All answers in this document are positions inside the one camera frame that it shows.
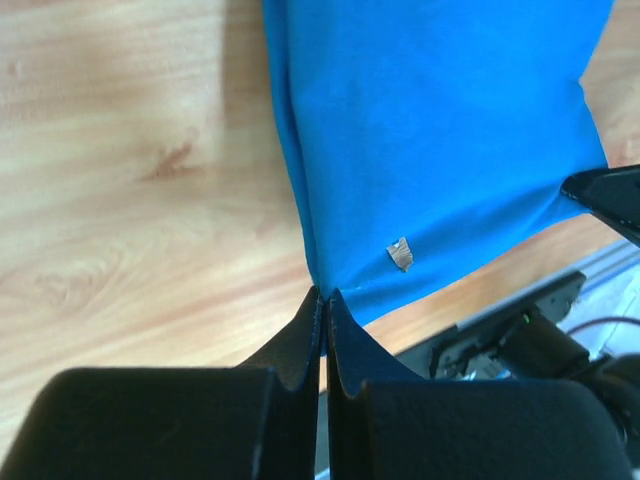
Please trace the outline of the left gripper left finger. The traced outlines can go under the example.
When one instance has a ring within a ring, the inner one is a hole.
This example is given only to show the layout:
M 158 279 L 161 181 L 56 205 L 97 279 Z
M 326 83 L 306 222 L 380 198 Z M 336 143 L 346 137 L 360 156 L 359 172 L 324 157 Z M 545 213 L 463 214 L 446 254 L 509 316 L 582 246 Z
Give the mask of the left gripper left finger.
M 310 479 L 321 299 L 231 368 L 74 368 L 35 398 L 5 479 Z

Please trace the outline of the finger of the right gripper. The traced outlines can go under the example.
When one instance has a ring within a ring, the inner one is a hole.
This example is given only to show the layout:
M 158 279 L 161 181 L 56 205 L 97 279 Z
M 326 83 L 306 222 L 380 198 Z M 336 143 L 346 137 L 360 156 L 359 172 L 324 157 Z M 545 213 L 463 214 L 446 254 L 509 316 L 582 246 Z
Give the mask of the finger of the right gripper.
M 639 246 L 639 166 L 595 169 L 568 177 L 562 193 Z

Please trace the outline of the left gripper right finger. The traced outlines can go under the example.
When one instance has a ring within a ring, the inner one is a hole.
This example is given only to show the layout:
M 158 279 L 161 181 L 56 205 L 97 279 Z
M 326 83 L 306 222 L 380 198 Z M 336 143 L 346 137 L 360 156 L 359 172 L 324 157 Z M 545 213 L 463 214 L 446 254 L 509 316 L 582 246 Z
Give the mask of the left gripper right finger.
M 613 417 L 567 380 L 425 380 L 328 300 L 334 479 L 629 479 Z

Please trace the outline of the blue t shirt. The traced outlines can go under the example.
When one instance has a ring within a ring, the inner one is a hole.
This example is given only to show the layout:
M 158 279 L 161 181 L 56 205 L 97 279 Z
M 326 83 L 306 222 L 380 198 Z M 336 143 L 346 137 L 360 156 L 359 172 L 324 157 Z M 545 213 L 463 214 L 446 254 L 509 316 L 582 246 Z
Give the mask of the blue t shirt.
M 575 217 L 609 1 L 267 1 L 308 268 L 367 324 Z

